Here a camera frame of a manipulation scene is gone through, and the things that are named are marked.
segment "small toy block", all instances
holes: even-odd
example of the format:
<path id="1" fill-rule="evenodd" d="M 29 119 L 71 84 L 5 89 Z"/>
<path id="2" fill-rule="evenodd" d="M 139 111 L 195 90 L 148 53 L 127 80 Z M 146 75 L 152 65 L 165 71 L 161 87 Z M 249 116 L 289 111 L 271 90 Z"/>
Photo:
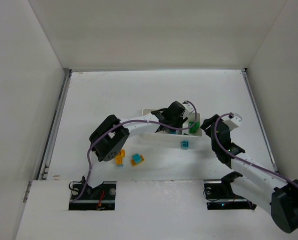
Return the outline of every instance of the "small toy block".
<path id="1" fill-rule="evenodd" d="M 133 161 L 135 162 L 135 164 L 139 164 L 141 162 L 141 157 L 138 154 L 134 154 L 132 156 Z"/>
<path id="2" fill-rule="evenodd" d="M 181 147 L 183 149 L 188 149 L 189 148 L 189 142 L 188 141 L 182 141 L 181 142 Z"/>
<path id="3" fill-rule="evenodd" d="M 121 156 L 116 156 L 116 157 L 115 157 L 115 164 L 116 164 L 118 167 L 123 166 L 123 159 L 122 159 Z"/>
<path id="4" fill-rule="evenodd" d="M 144 162 L 144 157 L 141 155 L 140 156 L 140 159 L 141 159 L 141 161 L 140 162 L 138 162 L 138 163 L 135 163 L 135 161 L 134 161 L 134 159 L 131 159 L 131 165 L 133 166 L 133 167 L 135 167 L 136 165 L 139 165 L 140 163 L 143 163 Z"/>
<path id="5" fill-rule="evenodd" d="M 119 154 L 117 155 L 117 157 L 122 157 L 122 158 L 125 157 L 125 151 L 124 151 L 124 149 L 121 149 L 121 151 L 119 152 Z"/>
<path id="6" fill-rule="evenodd" d="M 193 134 L 195 132 L 197 132 L 197 130 L 199 129 L 200 127 L 200 122 L 196 122 L 195 125 L 192 127 L 192 128 L 189 128 L 189 133 Z"/>

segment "orange block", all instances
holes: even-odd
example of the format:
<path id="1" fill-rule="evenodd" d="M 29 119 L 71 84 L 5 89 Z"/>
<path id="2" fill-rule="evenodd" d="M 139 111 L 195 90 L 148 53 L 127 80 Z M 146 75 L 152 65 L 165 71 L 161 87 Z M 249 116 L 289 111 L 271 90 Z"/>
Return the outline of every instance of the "orange block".
<path id="1" fill-rule="evenodd" d="M 144 162 L 144 157 L 142 155 L 140 155 L 140 157 L 141 157 L 141 161 L 138 164 L 136 164 L 133 159 L 130 161 L 131 162 L 131 165 L 133 167 L 135 167 L 135 166 L 139 165 L 140 163 L 143 163 Z"/>
<path id="2" fill-rule="evenodd" d="M 124 151 L 124 149 L 121 149 L 121 151 L 119 152 L 119 154 L 117 155 L 117 157 L 122 157 L 122 158 L 125 157 L 125 151 Z"/>
<path id="3" fill-rule="evenodd" d="M 121 156 L 116 156 L 116 157 L 115 157 L 115 164 L 116 164 L 117 166 L 123 166 L 123 159 L 122 159 Z"/>

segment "white tray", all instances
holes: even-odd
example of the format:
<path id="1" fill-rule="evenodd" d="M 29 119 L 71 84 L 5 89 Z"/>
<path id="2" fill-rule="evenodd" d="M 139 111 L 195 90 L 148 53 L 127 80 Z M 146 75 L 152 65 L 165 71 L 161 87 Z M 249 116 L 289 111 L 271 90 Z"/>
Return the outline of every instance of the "white tray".
<path id="1" fill-rule="evenodd" d="M 156 109 L 143 109 L 142 110 L 142 115 L 149 114 L 152 111 L 155 111 Z M 188 116 L 188 120 L 183 124 L 183 128 L 188 127 L 189 122 L 193 122 L 195 118 L 195 114 L 191 113 Z M 201 119 L 200 119 L 200 113 L 197 112 L 197 121 L 200 122 L 201 124 Z M 181 147 L 181 142 L 182 141 L 188 141 L 189 142 L 189 147 L 190 144 L 195 143 L 198 141 L 201 136 L 202 136 L 202 130 L 199 128 L 195 133 L 189 133 L 189 130 L 183 130 L 181 131 L 182 134 L 179 134 L 177 131 L 177 134 L 170 134 L 169 132 L 166 131 L 160 131 L 156 133 L 143 133 L 141 136 L 145 140 L 152 140 L 152 141 L 162 141 L 162 142 L 169 142 L 169 143 L 179 143 L 179 147 Z"/>

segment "cyan block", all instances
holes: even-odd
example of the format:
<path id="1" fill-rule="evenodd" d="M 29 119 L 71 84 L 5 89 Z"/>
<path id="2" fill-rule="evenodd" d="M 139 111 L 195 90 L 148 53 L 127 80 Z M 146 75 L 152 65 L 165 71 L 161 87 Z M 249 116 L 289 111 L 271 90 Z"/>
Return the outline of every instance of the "cyan block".
<path id="1" fill-rule="evenodd" d="M 188 149 L 189 148 L 189 142 L 188 141 L 182 141 L 181 142 L 181 147 L 183 149 Z"/>
<path id="2" fill-rule="evenodd" d="M 141 162 L 141 157 L 138 154 L 134 154 L 132 156 L 133 161 L 135 162 L 135 164 L 139 164 Z"/>

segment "white table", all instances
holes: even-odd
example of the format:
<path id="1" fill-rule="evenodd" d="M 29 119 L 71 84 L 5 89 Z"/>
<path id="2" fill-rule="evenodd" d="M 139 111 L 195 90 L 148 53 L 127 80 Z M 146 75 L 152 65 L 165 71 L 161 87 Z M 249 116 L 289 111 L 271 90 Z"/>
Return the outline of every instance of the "white table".
<path id="1" fill-rule="evenodd" d="M 48 180 L 80 180 L 87 173 L 86 152 L 90 134 L 110 114 L 118 118 L 141 115 L 142 109 L 168 107 L 173 101 L 192 101 L 201 118 L 214 114 L 238 113 L 240 128 L 231 132 L 232 141 L 263 166 L 272 169 L 243 76 L 239 70 L 155 70 L 75 72 L 72 74 L 54 147 Z M 203 134 L 191 149 L 179 145 L 129 138 L 124 145 L 124 166 L 115 161 L 99 163 L 91 185 L 118 180 L 219 179 L 231 172 L 211 150 Z M 140 153 L 145 162 L 132 167 L 131 155 Z"/>
<path id="2" fill-rule="evenodd" d="M 33 182 L 17 240 L 298 240 L 258 207 L 207 210 L 202 180 L 118 181 L 114 211 L 68 211 L 68 184 Z"/>
<path id="3" fill-rule="evenodd" d="M 233 141 L 272 169 L 239 70 L 73 73 L 48 180 L 33 182 L 17 240 L 298 240 L 298 230 L 282 232 L 260 208 L 206 209 L 201 179 L 219 179 L 231 171 L 215 157 L 207 136 L 189 150 L 139 136 L 128 139 L 124 166 L 102 162 L 91 178 L 92 186 L 117 181 L 115 210 L 68 211 L 68 183 L 87 172 L 88 138 L 97 126 L 110 114 L 132 118 L 144 108 L 167 107 L 175 100 L 192 101 L 202 118 L 239 113 L 243 122 L 232 132 Z M 134 153 L 145 162 L 131 167 L 128 159 Z"/>

